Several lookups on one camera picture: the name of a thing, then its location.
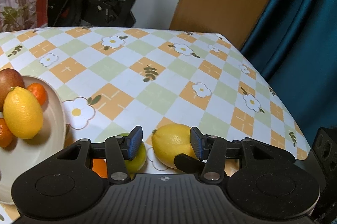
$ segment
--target lemon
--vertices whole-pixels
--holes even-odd
[[[39,102],[22,87],[11,88],[3,104],[3,117],[9,130],[18,138],[33,138],[43,125]]]
[[[120,136],[126,137],[129,133],[122,133]],[[146,148],[144,142],[141,143],[138,152],[133,160],[124,160],[129,173],[137,173],[145,164]]]
[[[173,163],[176,155],[184,153],[197,158],[190,144],[190,130],[191,128],[186,125],[173,123],[153,131],[153,151],[161,163],[176,169]]]

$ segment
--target yellow flower center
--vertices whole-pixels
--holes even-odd
[[[75,108],[71,113],[73,116],[79,116],[81,115],[81,109]]]

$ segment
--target curtain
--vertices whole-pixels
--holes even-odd
[[[310,145],[337,124],[337,0],[270,0],[241,52]]]

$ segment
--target green apple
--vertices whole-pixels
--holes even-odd
[[[119,134],[126,137],[129,133]],[[137,173],[145,164],[146,161],[146,148],[144,142],[141,143],[138,152],[133,160],[124,160],[129,173]]]

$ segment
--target tablecloth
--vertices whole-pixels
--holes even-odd
[[[152,131],[169,123],[229,141],[251,137],[298,159],[310,150],[277,94],[220,34],[100,27],[0,33],[4,68],[37,76],[57,91],[68,143],[103,142],[142,126],[144,172],[175,172],[156,160],[151,143]],[[2,205],[0,215],[10,223],[17,212]]]

